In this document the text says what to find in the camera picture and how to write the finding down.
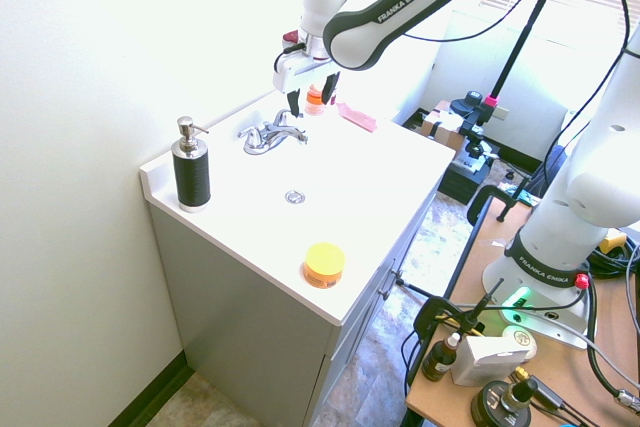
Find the desk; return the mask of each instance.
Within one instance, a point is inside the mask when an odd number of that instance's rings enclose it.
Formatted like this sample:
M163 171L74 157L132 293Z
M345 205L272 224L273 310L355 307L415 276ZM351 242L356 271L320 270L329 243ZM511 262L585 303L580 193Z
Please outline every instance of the desk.
M456 303L476 303L484 290L481 276L486 265L497 259L503 252L503 245L511 239L529 213L529 208L518 204L511 209L505 222L496 221L503 204L494 200L489 208L478 235L473 242L467 261L455 284L451 300ZM624 278L596 281L598 293L598 332L596 343L635 378L637 369L636 336L631 314L624 294ZM500 335L506 324L497 312L485 312L480 320L486 324L486 335ZM444 338L452 329L438 327L432 340ZM638 418L616 404L612 396L602 388L593 375L587 360L586 351L567 347L559 342L534 334L538 343L538 353L525 369L539 377L573 407L583 412L600 426L637 427ZM599 365L616 388L634 389L621 379L602 359ZM448 373L440 382L428 381L418 372L411 384L406 399L408 413L404 424L411 425L420 417L439 427L474 427L471 418L471 399L480 387L461 387L453 383ZM533 427L557 427L562 422L555 417L531 409Z

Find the soap dispenser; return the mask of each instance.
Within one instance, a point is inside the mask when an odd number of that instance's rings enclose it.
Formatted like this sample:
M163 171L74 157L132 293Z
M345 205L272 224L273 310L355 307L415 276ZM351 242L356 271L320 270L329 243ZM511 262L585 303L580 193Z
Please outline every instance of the soap dispenser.
M178 128L182 138L171 147L173 170L178 187L180 208L186 212L203 210L211 198L209 186L209 153L207 144L195 138L195 129L209 133L193 125L191 117L180 117Z

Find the faucet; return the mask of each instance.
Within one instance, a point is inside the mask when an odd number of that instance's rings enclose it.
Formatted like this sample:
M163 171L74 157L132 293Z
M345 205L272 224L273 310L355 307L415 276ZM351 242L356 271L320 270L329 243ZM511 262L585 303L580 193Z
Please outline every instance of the faucet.
M238 138L247 137L244 143L244 151L251 155L260 155L275 149L287 137L294 137L301 144L306 144L309 138L305 131L287 125L287 113L289 109L282 109L276 114L276 118L271 122L264 122L264 127L251 126L238 132Z

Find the gray cabinet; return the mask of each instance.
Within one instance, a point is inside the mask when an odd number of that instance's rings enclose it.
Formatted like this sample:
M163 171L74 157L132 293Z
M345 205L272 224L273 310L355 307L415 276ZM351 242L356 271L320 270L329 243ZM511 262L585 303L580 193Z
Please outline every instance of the gray cabinet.
M434 195L435 189L340 326L152 205L189 365L265 427L311 425L393 287L391 271Z

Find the yellow object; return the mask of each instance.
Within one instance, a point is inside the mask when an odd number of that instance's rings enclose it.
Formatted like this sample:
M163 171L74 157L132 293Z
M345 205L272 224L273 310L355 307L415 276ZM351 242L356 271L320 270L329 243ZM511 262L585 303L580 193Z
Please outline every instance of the yellow object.
M314 287L328 289L342 278L345 257L340 247L328 242L312 245L304 262L304 278Z
M618 229L609 229L604 240L600 242L600 251L603 254L608 254L616 247L624 247L627 242L627 234L620 232Z
M513 375L516 376L516 378L518 379L518 382L531 378L529 376L529 372L524 370L522 367L516 367L516 370L513 371Z

